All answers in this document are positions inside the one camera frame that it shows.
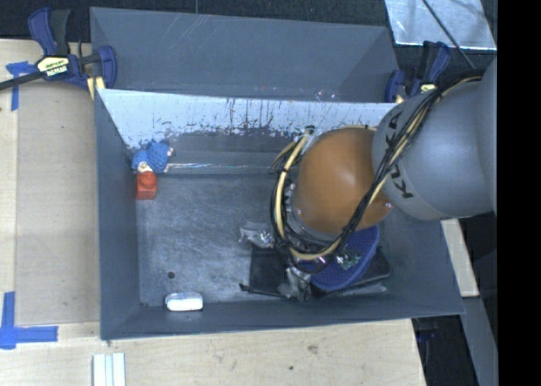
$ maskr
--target orange block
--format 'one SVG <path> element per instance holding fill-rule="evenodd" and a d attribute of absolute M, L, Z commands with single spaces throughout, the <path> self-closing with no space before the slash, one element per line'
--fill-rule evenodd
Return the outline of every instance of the orange block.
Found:
<path fill-rule="evenodd" d="M 135 197 L 138 200 L 152 200 L 156 196 L 158 180 L 153 171 L 137 173 Z"/>

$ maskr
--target gray bin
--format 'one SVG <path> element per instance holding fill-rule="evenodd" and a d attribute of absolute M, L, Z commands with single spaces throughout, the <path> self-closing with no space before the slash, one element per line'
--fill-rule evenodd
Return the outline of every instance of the gray bin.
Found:
<path fill-rule="evenodd" d="M 299 303 L 238 287 L 247 283 L 250 261 L 238 243 L 239 228 L 246 220 L 269 219 L 275 178 L 268 169 L 276 153 L 311 120 L 328 129 L 385 113 L 387 107 L 375 102 L 382 101 L 396 67 L 385 28 L 93 9 L 92 41 L 117 52 L 115 88 L 144 91 L 105 90 L 95 101 L 102 339 L 463 312 L 440 223 L 399 210 L 380 223 L 380 245 L 391 265 L 385 291 Z M 261 60 L 253 57 L 258 52 Z M 177 64 L 188 55 L 193 64 Z M 238 63 L 224 66 L 231 60 Z M 287 69 L 271 72 L 272 66 Z M 339 93 L 317 101 L 317 90 Z M 197 95 L 202 106 L 222 102 L 223 111 L 229 111 L 228 98 L 242 96 L 247 124 L 220 129 L 212 125 L 217 113 L 198 126 L 177 122 L 164 130 L 155 124 L 165 115 L 184 120 L 185 108 L 171 103 L 193 99 L 186 94 Z M 249 109 L 267 101 L 273 117 L 249 123 Z M 307 103 L 315 111 L 305 111 Z M 175 115 L 181 108 L 183 114 Z M 140 121 L 126 122 L 126 114 L 137 118 L 139 109 Z M 290 126 L 270 122 L 280 118 Z M 141 135 L 148 132 L 140 126 L 144 120 L 152 121 L 151 137 L 175 148 L 171 163 L 207 166 L 159 176 L 156 199 L 136 202 L 129 164 L 133 148 L 149 140 Z M 162 301 L 172 291 L 201 292 L 203 310 L 168 312 Z"/>

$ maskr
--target blue toy figure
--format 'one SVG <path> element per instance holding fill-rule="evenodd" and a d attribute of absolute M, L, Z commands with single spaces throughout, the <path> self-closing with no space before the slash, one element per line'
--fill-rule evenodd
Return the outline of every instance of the blue toy figure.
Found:
<path fill-rule="evenodd" d="M 167 171 L 167 161 L 172 151 L 172 147 L 167 144 L 152 142 L 148 149 L 140 150 L 135 154 L 132 159 L 132 169 L 137 171 L 139 164 L 146 162 L 154 173 L 164 173 Z"/>

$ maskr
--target white eraser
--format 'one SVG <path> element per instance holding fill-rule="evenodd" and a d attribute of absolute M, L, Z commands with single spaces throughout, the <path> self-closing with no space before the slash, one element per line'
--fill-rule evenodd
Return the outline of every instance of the white eraser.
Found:
<path fill-rule="evenodd" d="M 166 306 L 170 311 L 197 311 L 203 308 L 203 297 L 196 291 L 171 293 L 166 296 Z"/>

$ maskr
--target bin floor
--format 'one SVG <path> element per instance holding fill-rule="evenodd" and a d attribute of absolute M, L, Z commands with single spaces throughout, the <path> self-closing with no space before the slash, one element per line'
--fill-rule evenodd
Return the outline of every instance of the bin floor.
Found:
<path fill-rule="evenodd" d="M 137 202 L 140 299 L 197 291 L 205 302 L 268 299 L 241 291 L 251 251 L 239 243 L 247 220 L 270 222 L 276 176 L 164 175 L 154 200 Z"/>

